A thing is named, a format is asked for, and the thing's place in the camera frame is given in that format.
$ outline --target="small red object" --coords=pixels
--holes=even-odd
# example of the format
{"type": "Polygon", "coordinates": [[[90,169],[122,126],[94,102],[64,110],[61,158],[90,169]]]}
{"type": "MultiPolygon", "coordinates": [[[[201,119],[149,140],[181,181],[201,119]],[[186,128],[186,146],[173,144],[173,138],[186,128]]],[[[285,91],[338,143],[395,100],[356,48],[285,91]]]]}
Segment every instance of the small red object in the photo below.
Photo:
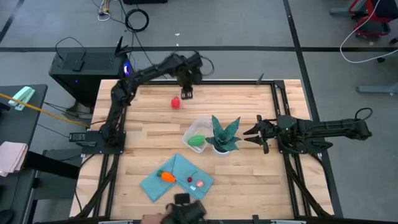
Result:
{"type": "Polygon", "coordinates": [[[180,99],[177,96],[175,96],[174,99],[172,99],[172,108],[173,109],[180,108],[180,99]]]}
{"type": "Polygon", "coordinates": [[[197,186],[198,186],[198,187],[203,187],[203,186],[204,186],[203,181],[202,181],[202,180],[198,180],[198,181],[197,181],[197,186]]]}

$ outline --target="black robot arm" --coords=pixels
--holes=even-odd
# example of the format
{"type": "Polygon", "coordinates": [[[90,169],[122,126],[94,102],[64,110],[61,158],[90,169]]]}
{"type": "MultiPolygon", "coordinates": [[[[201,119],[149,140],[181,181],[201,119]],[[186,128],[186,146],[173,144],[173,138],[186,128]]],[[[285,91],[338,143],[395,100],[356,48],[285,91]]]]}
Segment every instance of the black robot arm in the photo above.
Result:
{"type": "Polygon", "coordinates": [[[195,52],[191,57],[172,53],[163,62],[149,68],[131,73],[128,77],[118,80],[111,90],[112,105],[106,122],[100,127],[100,133],[109,147],[118,147],[119,139],[123,136],[120,128],[122,114],[126,112],[127,106],[131,105],[138,86],[150,80],[169,74],[176,77],[181,89],[181,99],[186,100],[193,97],[192,85],[199,85],[202,79],[200,67],[201,56],[195,52]]]}
{"type": "Polygon", "coordinates": [[[316,154],[332,147],[331,142],[323,141],[322,138],[345,136],[350,139],[365,140],[372,136],[365,119],[354,118],[315,122],[289,115],[265,120],[262,120],[261,116],[258,115],[257,124],[244,134],[257,133],[259,133],[258,136],[244,140],[262,145],[264,153],[268,153],[267,139],[276,138],[279,149],[288,154],[316,154]]]}

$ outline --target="pink cloth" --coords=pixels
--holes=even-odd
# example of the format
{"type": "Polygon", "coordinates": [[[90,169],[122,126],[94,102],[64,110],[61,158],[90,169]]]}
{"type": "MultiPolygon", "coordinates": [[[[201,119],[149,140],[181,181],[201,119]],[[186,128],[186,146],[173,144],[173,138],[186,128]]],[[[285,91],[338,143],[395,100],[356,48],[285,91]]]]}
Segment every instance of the pink cloth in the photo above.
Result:
{"type": "Polygon", "coordinates": [[[24,143],[2,143],[0,146],[0,175],[5,177],[8,173],[20,170],[27,150],[27,144],[24,143]]]}

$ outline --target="black desk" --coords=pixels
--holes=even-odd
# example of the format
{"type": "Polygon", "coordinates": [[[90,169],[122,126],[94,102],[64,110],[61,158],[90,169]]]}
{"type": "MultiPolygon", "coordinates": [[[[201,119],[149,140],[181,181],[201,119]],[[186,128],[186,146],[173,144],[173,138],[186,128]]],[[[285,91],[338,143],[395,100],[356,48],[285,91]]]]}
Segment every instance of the black desk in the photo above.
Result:
{"type": "MultiPolygon", "coordinates": [[[[29,86],[36,91],[29,100],[29,104],[41,108],[47,92],[47,85],[29,86]]],[[[24,86],[0,86],[0,93],[12,97],[22,87],[24,86]]],[[[0,98],[0,102],[8,104],[8,100],[4,98],[0,98]]],[[[26,143],[30,147],[39,114],[38,111],[30,108],[24,108],[22,111],[11,108],[10,111],[3,113],[0,118],[0,139],[26,143]]],[[[22,170],[17,174],[9,174],[6,178],[0,177],[0,186],[3,186],[0,193],[0,210],[11,208],[15,212],[12,223],[21,224],[24,217],[28,215],[24,211],[27,210],[34,177],[35,171],[31,169],[22,170]]]]}

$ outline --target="orange carrot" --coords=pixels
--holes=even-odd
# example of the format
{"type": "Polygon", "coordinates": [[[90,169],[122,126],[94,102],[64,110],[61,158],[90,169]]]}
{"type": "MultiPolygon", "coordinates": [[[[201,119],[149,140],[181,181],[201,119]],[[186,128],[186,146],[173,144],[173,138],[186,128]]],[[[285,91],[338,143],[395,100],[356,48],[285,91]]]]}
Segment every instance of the orange carrot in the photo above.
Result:
{"type": "Polygon", "coordinates": [[[169,182],[169,183],[174,183],[175,182],[175,177],[169,173],[169,172],[164,172],[162,170],[159,170],[157,172],[157,176],[160,177],[162,180],[169,182]]]}

